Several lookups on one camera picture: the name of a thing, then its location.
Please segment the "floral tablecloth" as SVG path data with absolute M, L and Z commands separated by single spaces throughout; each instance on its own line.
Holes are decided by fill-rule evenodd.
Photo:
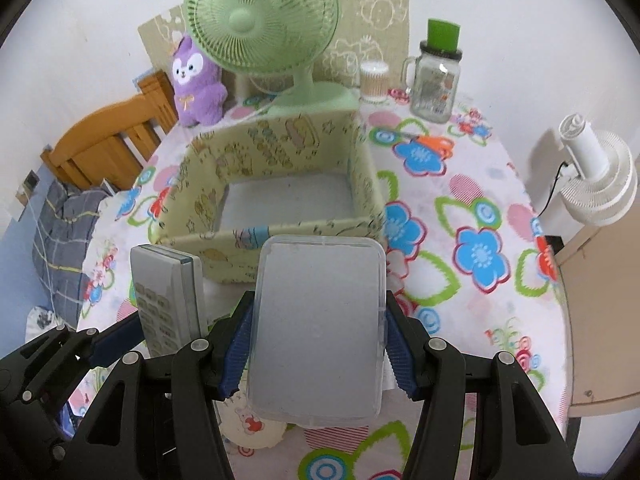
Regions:
M 115 281 L 78 320 L 80 328 L 105 330 L 136 310 L 129 253 L 155 243 L 160 208 L 191 141 L 265 115 L 267 104 L 255 96 L 213 127 L 172 129 L 134 185 L 101 203 L 84 269 L 114 248 Z M 460 104 L 449 122 L 435 125 L 414 116 L 400 91 L 363 105 L 361 117 L 385 202 L 387 286 L 399 307 L 462 352 L 512 354 L 564 427 L 570 380 L 561 278 L 524 185 L 485 117 Z M 442 159 L 414 141 L 383 144 L 378 129 L 442 136 L 454 142 L 454 154 Z M 228 312 L 254 284 L 206 278 L 206 304 Z M 286 426 L 281 442 L 261 450 L 225 437 L 224 445 L 242 479 L 397 479 L 418 419 L 418 404 L 389 382 L 370 424 Z

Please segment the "green desk fan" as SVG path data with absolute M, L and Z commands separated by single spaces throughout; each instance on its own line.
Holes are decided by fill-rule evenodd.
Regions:
M 267 108 L 269 116 L 358 110 L 352 90 L 312 76 L 337 30 L 338 0 L 183 0 L 183 10 L 196 45 L 225 70 L 293 78 Z

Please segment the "purple plush toy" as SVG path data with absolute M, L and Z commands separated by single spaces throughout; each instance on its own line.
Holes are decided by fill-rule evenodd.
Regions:
M 184 35 L 172 56 L 171 80 L 178 121 L 183 127 L 212 126 L 224 116 L 228 90 L 222 69 Z

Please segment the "glass mason jar mug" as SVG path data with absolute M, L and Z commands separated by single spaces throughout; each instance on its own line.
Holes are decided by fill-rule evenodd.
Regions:
M 434 124 L 448 122 L 460 79 L 462 51 L 447 51 L 420 42 L 420 54 L 402 63 L 400 83 L 411 113 Z

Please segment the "yellow cartoon fabric storage box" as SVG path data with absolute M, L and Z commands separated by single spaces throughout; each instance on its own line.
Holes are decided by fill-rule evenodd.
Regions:
M 357 112 L 258 115 L 196 136 L 160 208 L 155 243 L 221 283 L 255 281 L 276 235 L 385 240 L 385 202 Z

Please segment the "grey plaid cloth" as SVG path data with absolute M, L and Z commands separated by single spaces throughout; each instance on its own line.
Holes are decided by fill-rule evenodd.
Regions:
M 108 196 L 103 186 L 81 191 L 55 180 L 36 222 L 32 262 L 53 312 L 73 327 L 115 281 L 114 248 L 84 269 L 100 205 Z

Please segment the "translucent grey plastic case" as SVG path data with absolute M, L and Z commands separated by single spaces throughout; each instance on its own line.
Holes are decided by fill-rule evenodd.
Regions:
M 306 427 L 378 416 L 386 343 L 386 260 L 369 237 L 277 235 L 260 251 L 247 400 Z

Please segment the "green cup on jar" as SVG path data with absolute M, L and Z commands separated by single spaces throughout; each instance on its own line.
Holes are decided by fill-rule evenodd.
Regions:
M 457 52 L 460 37 L 458 24 L 430 18 L 426 30 L 427 47 L 442 52 Z

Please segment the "wooden chair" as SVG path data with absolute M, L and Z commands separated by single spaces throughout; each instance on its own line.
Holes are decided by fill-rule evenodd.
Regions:
M 156 70 L 142 77 L 132 98 L 107 105 L 82 118 L 42 162 L 61 182 L 88 190 L 103 181 L 128 190 L 160 146 L 160 137 L 178 122 L 174 89 Z

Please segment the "white standing fan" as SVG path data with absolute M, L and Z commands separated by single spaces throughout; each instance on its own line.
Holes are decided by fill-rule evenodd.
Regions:
M 549 197 L 559 197 L 565 210 L 585 226 L 610 226 L 631 210 L 638 191 L 634 155 L 618 134 L 593 128 L 575 113 L 558 129 L 565 160 Z

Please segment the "orange handled scissors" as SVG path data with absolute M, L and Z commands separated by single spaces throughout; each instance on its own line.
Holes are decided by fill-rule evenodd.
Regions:
M 375 139 L 387 145 L 394 145 L 400 141 L 414 141 L 424 146 L 424 148 L 429 148 L 434 153 L 439 154 L 442 159 L 450 158 L 452 154 L 454 154 L 454 142 L 442 136 L 429 136 L 426 133 L 406 133 L 392 129 L 378 129 L 378 132 L 375 133 Z

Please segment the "round white cartoon lid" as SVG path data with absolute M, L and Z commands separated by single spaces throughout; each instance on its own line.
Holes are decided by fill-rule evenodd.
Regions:
M 286 423 L 259 417 L 242 389 L 215 403 L 221 434 L 240 448 L 273 448 L 282 441 Z

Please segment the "beige cartoon board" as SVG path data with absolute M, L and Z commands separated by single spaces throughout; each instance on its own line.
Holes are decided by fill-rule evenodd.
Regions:
M 314 63 L 314 80 L 359 86 L 359 65 L 382 61 L 399 78 L 409 50 L 409 0 L 340 0 L 341 18 L 329 47 Z M 170 72 L 171 58 L 186 32 L 181 4 L 138 27 L 154 68 Z M 258 93 L 276 94 L 292 86 L 291 76 L 235 76 L 224 72 L 224 84 L 237 100 Z

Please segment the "grey remote control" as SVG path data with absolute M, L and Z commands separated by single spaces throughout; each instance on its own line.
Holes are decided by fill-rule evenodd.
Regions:
M 145 343 L 153 358 L 178 352 L 207 327 L 200 258 L 162 245 L 129 253 L 132 284 Z

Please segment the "cotton swab container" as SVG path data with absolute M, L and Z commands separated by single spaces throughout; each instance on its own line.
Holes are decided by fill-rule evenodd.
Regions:
M 359 67 L 360 98 L 370 103 L 386 100 L 390 68 L 383 61 L 363 61 Z

